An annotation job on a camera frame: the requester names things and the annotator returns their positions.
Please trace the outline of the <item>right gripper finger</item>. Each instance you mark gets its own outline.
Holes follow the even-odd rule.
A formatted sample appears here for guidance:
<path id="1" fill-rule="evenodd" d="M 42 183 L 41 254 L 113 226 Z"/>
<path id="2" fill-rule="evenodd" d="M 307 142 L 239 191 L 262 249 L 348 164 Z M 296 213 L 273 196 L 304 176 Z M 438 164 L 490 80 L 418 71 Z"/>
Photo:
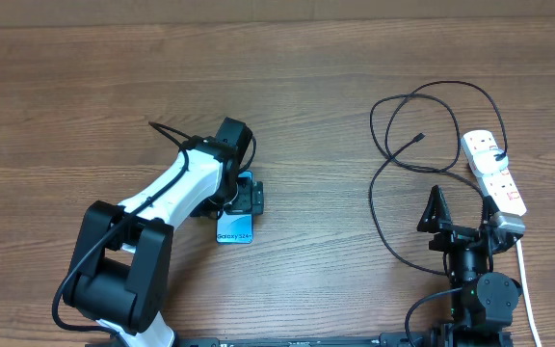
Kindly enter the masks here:
<path id="1" fill-rule="evenodd" d="M 498 211 L 499 208 L 492 196 L 484 196 L 482 200 L 481 224 L 488 224 L 493 215 Z"/>
<path id="2" fill-rule="evenodd" d="M 427 205 L 417 225 L 419 232 L 438 233 L 449 230 L 453 225 L 450 211 L 442 189 L 435 185 L 431 189 Z"/>

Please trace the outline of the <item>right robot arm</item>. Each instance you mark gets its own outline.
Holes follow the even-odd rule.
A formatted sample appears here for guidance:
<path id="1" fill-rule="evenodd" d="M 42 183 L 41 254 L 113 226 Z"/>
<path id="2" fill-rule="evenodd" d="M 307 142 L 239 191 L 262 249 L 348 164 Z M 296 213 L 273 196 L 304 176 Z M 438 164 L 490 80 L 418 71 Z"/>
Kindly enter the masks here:
<path id="1" fill-rule="evenodd" d="M 525 224 L 519 215 L 503 212 L 491 197 L 483 198 L 483 222 L 478 227 L 453 223 L 439 186 L 434 186 L 417 226 L 433 235 L 429 249 L 443 255 L 450 288 L 430 295 L 418 306 L 444 296 L 451 298 L 451 319 L 437 323 L 424 333 L 407 330 L 412 346 L 511 346 L 505 329 L 513 323 L 523 289 L 493 267 L 493 257 L 510 249 L 523 236 Z"/>

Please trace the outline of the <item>Samsung Galaxy smartphone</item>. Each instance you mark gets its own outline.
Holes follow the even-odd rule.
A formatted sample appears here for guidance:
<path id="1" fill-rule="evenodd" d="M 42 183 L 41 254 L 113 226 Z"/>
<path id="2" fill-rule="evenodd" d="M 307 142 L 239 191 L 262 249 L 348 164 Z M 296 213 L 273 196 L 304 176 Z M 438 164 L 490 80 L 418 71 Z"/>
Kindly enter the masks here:
<path id="1" fill-rule="evenodd" d="M 217 221 L 216 240 L 219 244 L 250 244 L 252 239 L 252 215 L 226 215 Z"/>

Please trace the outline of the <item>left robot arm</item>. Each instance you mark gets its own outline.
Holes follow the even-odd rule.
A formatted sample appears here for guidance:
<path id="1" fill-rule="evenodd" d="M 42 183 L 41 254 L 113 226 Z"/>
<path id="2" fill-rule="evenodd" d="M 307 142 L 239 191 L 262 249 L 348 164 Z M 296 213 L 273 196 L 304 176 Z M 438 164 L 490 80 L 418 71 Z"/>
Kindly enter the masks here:
<path id="1" fill-rule="evenodd" d="M 175 161 L 135 196 L 87 209 L 51 308 L 61 329 L 104 332 L 110 346 L 176 345 L 161 307 L 174 233 L 187 218 L 215 221 L 220 244 L 249 244 L 264 209 L 250 170 L 256 140 L 244 122 L 226 118 L 209 137 L 151 126 L 176 144 Z"/>

